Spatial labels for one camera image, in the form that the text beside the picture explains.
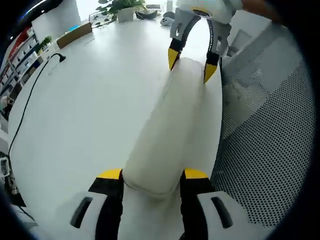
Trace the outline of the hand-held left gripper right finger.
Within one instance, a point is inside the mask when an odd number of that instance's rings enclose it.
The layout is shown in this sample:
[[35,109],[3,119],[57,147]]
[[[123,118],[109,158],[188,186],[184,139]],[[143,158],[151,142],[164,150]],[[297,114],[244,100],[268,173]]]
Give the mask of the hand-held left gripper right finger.
[[181,240],[251,240],[253,227],[244,208],[223,191],[215,191],[208,176],[183,170],[179,181],[184,233]]

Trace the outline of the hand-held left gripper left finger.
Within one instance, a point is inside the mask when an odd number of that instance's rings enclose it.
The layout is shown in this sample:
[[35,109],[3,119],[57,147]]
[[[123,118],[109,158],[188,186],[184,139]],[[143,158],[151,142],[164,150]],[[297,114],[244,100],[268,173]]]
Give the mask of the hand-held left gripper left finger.
[[58,240],[116,240],[123,214],[125,182],[121,168],[98,175],[56,212]]

